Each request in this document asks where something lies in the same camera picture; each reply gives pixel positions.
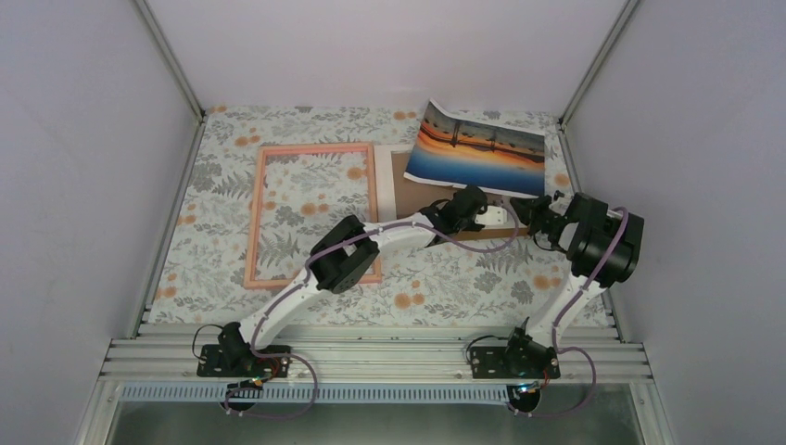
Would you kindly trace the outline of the sunset lake photo print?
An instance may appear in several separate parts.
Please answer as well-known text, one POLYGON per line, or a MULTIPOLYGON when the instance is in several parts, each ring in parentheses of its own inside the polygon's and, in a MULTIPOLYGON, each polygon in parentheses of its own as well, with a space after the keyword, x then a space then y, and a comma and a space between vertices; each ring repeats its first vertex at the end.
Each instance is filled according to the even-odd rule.
POLYGON ((404 177, 454 188, 473 185, 507 197, 540 197, 546 190, 545 133, 461 117, 431 99, 404 177))

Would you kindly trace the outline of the pink wooden picture frame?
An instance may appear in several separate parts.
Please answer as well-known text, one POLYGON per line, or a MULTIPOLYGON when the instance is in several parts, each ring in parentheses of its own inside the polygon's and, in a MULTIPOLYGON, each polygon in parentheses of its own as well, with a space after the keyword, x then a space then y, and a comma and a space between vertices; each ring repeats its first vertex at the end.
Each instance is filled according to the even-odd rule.
POLYGON ((370 142, 264 146, 255 168, 243 286, 288 285, 341 220, 379 220, 370 142))

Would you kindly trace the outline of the brown frame backing board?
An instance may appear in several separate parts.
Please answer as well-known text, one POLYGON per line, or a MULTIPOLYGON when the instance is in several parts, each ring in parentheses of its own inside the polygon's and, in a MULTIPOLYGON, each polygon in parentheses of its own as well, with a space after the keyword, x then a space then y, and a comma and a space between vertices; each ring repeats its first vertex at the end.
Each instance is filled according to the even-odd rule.
MULTIPOLYGON (((409 163, 408 145, 374 146, 374 168, 379 222, 392 222, 408 217, 439 199, 450 199, 458 188, 422 184, 406 179, 404 173, 409 163)), ((454 237, 459 241, 507 238, 513 233, 513 218, 502 225, 486 225, 479 232, 463 231, 454 237)))

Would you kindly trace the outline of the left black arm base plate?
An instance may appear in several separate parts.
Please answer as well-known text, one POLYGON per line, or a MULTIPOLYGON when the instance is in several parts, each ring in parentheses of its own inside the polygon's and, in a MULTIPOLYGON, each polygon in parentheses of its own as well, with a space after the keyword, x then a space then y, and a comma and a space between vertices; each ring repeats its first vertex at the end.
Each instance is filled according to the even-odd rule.
POLYGON ((199 377, 232 377, 237 379, 287 377, 291 349, 271 345, 257 354, 250 350, 236 355, 224 352, 219 345, 204 345, 199 355, 196 374, 199 377))

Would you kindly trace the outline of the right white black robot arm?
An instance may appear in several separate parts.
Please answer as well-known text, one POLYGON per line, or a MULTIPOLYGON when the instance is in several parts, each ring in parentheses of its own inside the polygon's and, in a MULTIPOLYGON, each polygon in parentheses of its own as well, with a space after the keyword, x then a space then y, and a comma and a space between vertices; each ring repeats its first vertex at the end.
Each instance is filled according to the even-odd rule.
POLYGON ((550 249, 565 255, 569 268, 547 302, 508 339, 502 353, 511 376, 554 375, 559 340, 567 326, 591 299, 623 283, 640 258, 645 221, 635 213, 584 193, 571 198, 562 213, 553 210, 553 197, 511 199, 521 224, 532 235, 544 235, 550 249))

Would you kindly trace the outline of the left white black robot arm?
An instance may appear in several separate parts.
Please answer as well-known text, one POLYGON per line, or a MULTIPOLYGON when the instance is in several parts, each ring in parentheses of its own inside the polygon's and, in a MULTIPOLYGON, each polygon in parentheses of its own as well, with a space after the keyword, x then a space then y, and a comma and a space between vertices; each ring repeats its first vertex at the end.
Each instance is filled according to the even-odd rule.
POLYGON ((475 217, 486 212, 486 194, 468 186, 393 222, 361 222, 350 215, 331 229, 311 250, 303 267, 262 309, 222 328, 218 335, 222 365, 234 375, 246 375, 257 365, 258 351, 315 301, 356 286, 383 254, 422 249, 451 241, 463 231, 478 232, 475 217))

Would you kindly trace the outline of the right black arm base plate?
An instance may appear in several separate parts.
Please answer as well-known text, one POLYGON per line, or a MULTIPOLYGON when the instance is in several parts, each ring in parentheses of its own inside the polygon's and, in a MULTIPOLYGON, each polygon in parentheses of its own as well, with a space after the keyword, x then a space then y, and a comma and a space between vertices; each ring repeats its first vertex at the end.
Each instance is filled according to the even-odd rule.
POLYGON ((561 377, 559 361, 553 348, 514 350, 506 347, 472 347, 470 355, 474 379, 561 377))

